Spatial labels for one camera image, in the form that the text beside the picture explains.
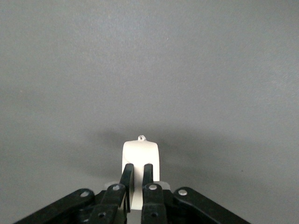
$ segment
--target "black linkage arm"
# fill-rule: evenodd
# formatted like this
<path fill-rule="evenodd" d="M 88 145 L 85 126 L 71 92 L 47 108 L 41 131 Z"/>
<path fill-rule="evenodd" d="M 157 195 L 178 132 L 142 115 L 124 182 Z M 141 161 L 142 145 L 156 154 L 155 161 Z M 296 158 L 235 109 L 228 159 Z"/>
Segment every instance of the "black linkage arm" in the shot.
<path fill-rule="evenodd" d="M 127 164 L 107 190 L 79 189 L 15 224 L 126 224 L 133 192 L 134 166 Z M 162 189 L 152 164 L 144 166 L 142 196 L 141 224 L 249 224 L 191 188 Z"/>

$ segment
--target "screw head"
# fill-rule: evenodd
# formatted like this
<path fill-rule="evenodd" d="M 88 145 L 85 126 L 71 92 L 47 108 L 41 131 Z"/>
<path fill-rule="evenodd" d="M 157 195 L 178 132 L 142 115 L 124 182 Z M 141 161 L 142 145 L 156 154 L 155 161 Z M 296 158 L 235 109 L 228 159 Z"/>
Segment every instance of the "screw head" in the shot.
<path fill-rule="evenodd" d="M 157 185 L 152 184 L 152 185 L 149 186 L 149 189 L 150 190 L 156 190 L 157 189 Z"/>
<path fill-rule="evenodd" d="M 120 186 L 119 185 L 115 185 L 112 187 L 112 190 L 119 190 L 120 189 Z"/>
<path fill-rule="evenodd" d="M 188 194 L 188 192 L 184 189 L 181 189 L 181 190 L 178 191 L 178 194 L 181 195 L 181 196 L 185 196 L 185 195 Z"/>
<path fill-rule="evenodd" d="M 89 195 L 89 192 L 88 191 L 84 191 L 80 194 L 80 197 L 86 197 Z"/>

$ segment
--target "white object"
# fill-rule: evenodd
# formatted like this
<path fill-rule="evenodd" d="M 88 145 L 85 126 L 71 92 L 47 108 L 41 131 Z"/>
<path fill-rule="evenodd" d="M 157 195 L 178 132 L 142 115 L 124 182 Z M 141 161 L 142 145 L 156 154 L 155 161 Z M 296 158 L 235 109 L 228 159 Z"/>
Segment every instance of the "white object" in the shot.
<path fill-rule="evenodd" d="M 122 171 L 127 163 L 134 165 L 134 194 L 131 209 L 142 209 L 142 180 L 145 164 L 153 164 L 153 180 L 160 180 L 159 150 L 154 142 L 147 141 L 143 135 L 135 141 L 126 141 L 122 150 Z"/>

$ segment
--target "white plastic part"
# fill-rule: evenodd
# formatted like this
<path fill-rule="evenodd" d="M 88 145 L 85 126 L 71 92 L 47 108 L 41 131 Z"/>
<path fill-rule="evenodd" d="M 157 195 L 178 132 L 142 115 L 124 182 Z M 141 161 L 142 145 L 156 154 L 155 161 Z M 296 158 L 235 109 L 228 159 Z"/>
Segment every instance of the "white plastic part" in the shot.
<path fill-rule="evenodd" d="M 122 171 L 127 163 L 134 165 L 134 194 L 131 209 L 142 209 L 142 180 L 145 164 L 153 164 L 153 179 L 160 180 L 159 150 L 154 142 L 146 141 L 143 135 L 135 141 L 126 141 L 122 150 Z"/>

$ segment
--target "small hole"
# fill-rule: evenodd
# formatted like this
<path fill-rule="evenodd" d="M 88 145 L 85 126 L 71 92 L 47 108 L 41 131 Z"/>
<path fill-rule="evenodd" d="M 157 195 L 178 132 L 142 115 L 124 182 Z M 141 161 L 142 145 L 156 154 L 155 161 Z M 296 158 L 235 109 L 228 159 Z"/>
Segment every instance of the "small hole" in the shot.
<path fill-rule="evenodd" d="M 153 213 L 151 214 L 151 216 L 155 218 L 155 217 L 157 217 L 157 216 L 158 216 L 158 213 L 156 213 L 156 212 L 153 212 Z"/>
<path fill-rule="evenodd" d="M 105 212 L 101 212 L 101 213 L 98 214 L 98 217 L 99 217 L 99 218 L 103 218 L 103 217 L 105 217 L 105 215 L 106 215 Z"/>

